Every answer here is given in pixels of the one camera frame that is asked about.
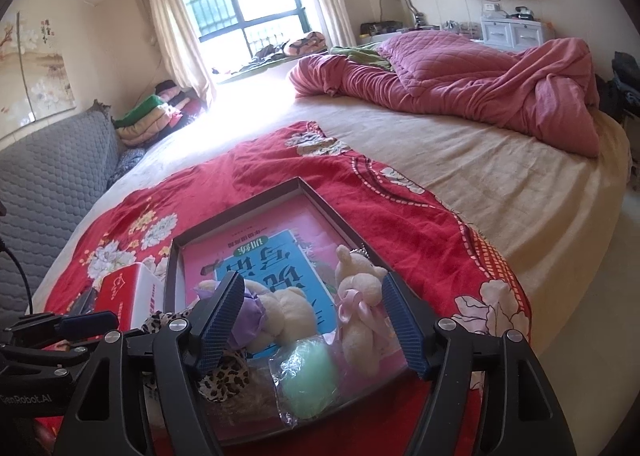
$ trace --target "pink comforter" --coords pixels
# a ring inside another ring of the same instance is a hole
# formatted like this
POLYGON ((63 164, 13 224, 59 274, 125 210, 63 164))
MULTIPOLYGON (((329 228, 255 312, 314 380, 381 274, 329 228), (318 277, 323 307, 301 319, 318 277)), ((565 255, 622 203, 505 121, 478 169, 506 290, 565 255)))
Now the pink comforter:
POLYGON ((598 156, 587 106, 597 107, 599 97, 583 40, 553 40, 513 54, 450 32, 422 31, 386 41, 378 53, 395 73, 345 56, 308 56, 289 78, 302 96, 341 94, 402 112, 456 115, 598 156))

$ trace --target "red tissue box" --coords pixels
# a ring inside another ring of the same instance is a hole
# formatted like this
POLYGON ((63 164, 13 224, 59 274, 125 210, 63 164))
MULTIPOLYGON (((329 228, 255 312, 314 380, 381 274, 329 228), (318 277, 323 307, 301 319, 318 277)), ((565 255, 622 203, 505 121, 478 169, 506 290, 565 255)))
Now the red tissue box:
POLYGON ((146 319, 164 308, 164 284, 142 263, 109 274, 95 301, 95 311, 113 311, 121 331, 140 328, 146 319))

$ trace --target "black cable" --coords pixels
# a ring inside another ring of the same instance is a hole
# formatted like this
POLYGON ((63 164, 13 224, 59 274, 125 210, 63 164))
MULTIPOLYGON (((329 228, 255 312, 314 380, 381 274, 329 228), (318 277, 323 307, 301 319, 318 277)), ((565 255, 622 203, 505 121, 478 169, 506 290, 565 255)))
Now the black cable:
POLYGON ((14 256, 14 253, 12 253, 7 248, 7 246, 2 241, 2 238, 0 238, 0 253, 2 253, 2 252, 6 252, 7 253, 7 255, 14 262, 14 265, 18 268, 18 272, 20 272, 20 275, 22 276, 22 280, 24 282, 24 288, 27 291, 27 299, 29 301, 29 314, 33 315, 33 299, 31 298, 31 289, 29 288, 29 283, 27 281, 27 276, 24 273, 24 270, 22 269, 22 267, 20 266, 20 261, 18 261, 18 259, 14 256))

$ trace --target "white drawer cabinet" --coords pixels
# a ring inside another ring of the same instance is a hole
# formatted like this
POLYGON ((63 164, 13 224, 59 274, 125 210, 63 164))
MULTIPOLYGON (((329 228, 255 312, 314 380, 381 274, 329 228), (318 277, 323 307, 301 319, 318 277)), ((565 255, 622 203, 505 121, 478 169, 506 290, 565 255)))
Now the white drawer cabinet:
POLYGON ((482 22, 482 36, 487 45, 513 46, 511 29, 501 22, 482 22))
POLYGON ((527 20, 482 20, 482 42, 502 50, 526 50, 555 39, 549 24, 527 20))

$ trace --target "blue book cover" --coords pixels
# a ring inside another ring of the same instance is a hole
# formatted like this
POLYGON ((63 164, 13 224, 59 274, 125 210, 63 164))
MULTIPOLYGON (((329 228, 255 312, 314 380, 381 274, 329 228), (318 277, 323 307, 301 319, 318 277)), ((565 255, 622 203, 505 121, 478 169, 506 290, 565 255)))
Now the blue book cover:
MULTIPOLYGON (((233 256, 220 263, 216 278, 221 281, 228 271, 238 271, 242 277, 257 281, 271 292, 287 287, 302 289, 316 312, 318 332, 322 335, 335 330, 334 300, 290 230, 242 245, 233 256)), ((278 346, 272 344, 254 357, 272 356, 277 349, 278 346)))

